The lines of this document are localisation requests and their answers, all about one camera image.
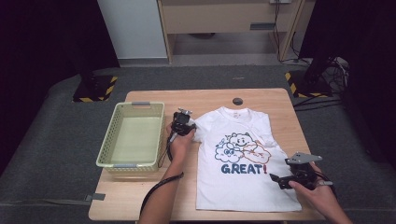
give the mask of black curtain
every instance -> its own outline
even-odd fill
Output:
[[[108,67],[119,63],[96,0],[1,1],[0,174],[52,85]]]
[[[347,60],[346,111],[373,159],[396,168],[394,36],[392,1],[317,0],[300,57],[313,58],[308,75],[320,75],[329,58]]]

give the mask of gray carpet floor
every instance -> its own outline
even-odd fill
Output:
[[[95,165],[96,157],[114,106],[123,102],[129,91],[290,91],[284,75],[295,69],[299,68],[241,65],[105,69],[97,74],[119,79],[108,101],[93,103],[72,103],[79,76],[56,84],[0,177],[0,223],[110,223],[89,220],[88,205],[26,201],[81,201],[95,192],[101,173]],[[290,99],[294,104],[304,100],[291,95]],[[354,222],[396,223],[396,172],[388,163],[374,162],[365,153],[345,109],[335,105],[296,113],[312,154],[323,157],[318,165],[335,183],[339,202]]]

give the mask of human arm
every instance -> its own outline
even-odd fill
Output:
[[[166,127],[166,131],[170,133],[170,124]],[[185,136],[178,135],[174,139],[170,146],[173,159],[163,175],[162,180],[180,175],[183,172],[184,163],[189,153],[194,132],[195,130],[192,130],[189,134]],[[179,181],[180,179],[170,181],[152,192],[142,210],[139,224],[169,223]]]
[[[320,169],[313,162],[311,166],[316,172],[321,173]],[[310,190],[295,181],[290,181],[289,185],[298,193],[305,196],[305,198],[332,224],[352,223],[343,208],[337,202],[329,186],[319,185],[314,190]]]

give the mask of wooden table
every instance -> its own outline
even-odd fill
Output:
[[[243,100],[234,105],[233,98]],[[160,101],[165,103],[165,122],[170,123],[179,107],[192,110],[197,119],[221,106],[231,109],[250,108],[269,114],[273,136],[281,148],[292,156],[296,151],[310,153],[304,134],[284,89],[238,89],[204,91],[131,91],[126,102]],[[323,219],[309,203],[298,196],[301,212],[249,213],[195,210],[196,168],[199,143],[193,143],[186,162],[185,177],[180,181],[172,220],[314,220]],[[169,161],[159,172],[147,176],[114,176],[103,170],[95,193],[105,194],[104,200],[93,200],[89,212],[92,220],[138,220],[141,203],[147,192],[161,179]]]

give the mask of camera mount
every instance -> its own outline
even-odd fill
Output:
[[[307,189],[315,189],[318,173],[312,168],[309,162],[321,160],[322,158],[320,156],[296,152],[290,159],[285,159],[285,162],[290,166],[290,170],[293,175],[279,177],[277,175],[270,174],[271,179],[277,182],[281,189],[291,189],[291,186],[289,185],[289,181],[291,180],[300,183]]]

